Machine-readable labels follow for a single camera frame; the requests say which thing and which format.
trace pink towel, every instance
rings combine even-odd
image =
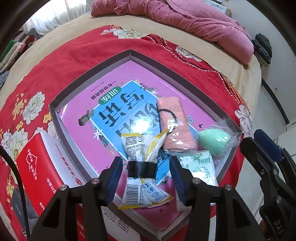
[[[242,64],[248,64],[254,46],[245,27],[203,0],[96,0],[93,17],[114,14],[148,16],[216,43]]]
[[[161,97],[157,99],[157,107],[159,110],[161,130],[171,129],[175,123],[174,113],[178,126],[168,134],[163,149],[169,153],[184,152],[191,149],[196,149],[196,143],[189,130],[186,116],[178,97]]]

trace stack of clothes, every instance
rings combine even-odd
[[[272,50],[269,39],[262,34],[257,34],[255,39],[252,40],[254,51],[257,53],[267,64],[271,63]]]
[[[26,34],[21,30],[14,35],[12,40],[10,40],[0,56],[0,90],[8,77],[12,65],[36,41],[37,39],[34,35],[29,35],[29,33]]]

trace silver bolt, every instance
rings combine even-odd
[[[230,184],[226,184],[224,188],[228,191],[232,190],[232,186]]]
[[[98,179],[98,178],[94,178],[94,179],[91,181],[92,184],[98,184],[99,182],[100,182],[100,179]]]
[[[200,184],[201,183],[201,180],[199,178],[195,177],[195,178],[192,179],[192,182],[194,184]]]
[[[59,189],[60,189],[61,191],[65,191],[67,188],[68,188],[67,185],[61,185],[61,186],[59,187]]]

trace clear plastic wrapper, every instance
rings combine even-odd
[[[195,150],[197,145],[189,129],[187,118],[178,97],[157,99],[161,129],[168,129],[168,136],[163,144],[167,154],[177,155]]]
[[[234,133],[226,123],[221,120],[208,129],[198,132],[199,149],[208,150],[214,161],[220,162],[224,154],[239,145],[240,133]]]
[[[193,177],[197,177],[208,185],[218,186],[215,175],[215,166],[212,156],[208,150],[191,151],[186,154],[177,155],[183,168],[190,170]],[[177,210],[185,211],[191,207],[185,207],[176,194]]]
[[[155,207],[174,197],[156,186],[157,157],[168,130],[151,136],[139,133],[122,134],[128,154],[128,178],[119,209]]]

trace green makeup sponge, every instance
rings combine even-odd
[[[213,156],[220,156],[230,135],[219,129],[206,129],[198,133],[198,142]]]

